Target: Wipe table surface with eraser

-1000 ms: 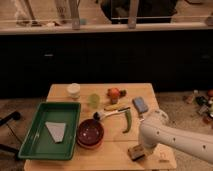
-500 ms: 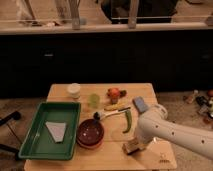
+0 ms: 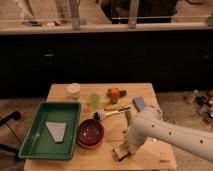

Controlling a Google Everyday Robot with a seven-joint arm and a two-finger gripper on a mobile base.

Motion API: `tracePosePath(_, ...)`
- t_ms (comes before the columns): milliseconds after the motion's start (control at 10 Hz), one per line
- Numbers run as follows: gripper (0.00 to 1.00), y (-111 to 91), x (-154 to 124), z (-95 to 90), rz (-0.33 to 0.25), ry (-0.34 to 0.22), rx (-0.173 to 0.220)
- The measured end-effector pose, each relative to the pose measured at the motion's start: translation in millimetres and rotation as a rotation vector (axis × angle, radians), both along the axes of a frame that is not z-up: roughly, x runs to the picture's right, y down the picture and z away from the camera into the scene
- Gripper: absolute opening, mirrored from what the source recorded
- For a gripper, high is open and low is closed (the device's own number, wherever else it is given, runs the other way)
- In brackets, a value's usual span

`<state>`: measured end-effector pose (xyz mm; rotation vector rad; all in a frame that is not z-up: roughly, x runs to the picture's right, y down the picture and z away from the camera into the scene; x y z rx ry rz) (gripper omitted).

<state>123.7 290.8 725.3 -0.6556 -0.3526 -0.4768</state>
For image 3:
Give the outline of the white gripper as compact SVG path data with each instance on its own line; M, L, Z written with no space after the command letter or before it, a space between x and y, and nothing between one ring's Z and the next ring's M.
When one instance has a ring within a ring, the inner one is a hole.
M135 154L136 151L146 142L148 136L136 129L134 125L130 125L124 136L124 142L119 146L121 151Z

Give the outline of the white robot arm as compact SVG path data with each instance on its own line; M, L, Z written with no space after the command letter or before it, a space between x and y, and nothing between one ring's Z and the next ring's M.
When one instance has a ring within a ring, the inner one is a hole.
M161 109L152 105L145 106L133 118L121 149L134 154L148 137L213 162L213 133L167 123L162 120Z

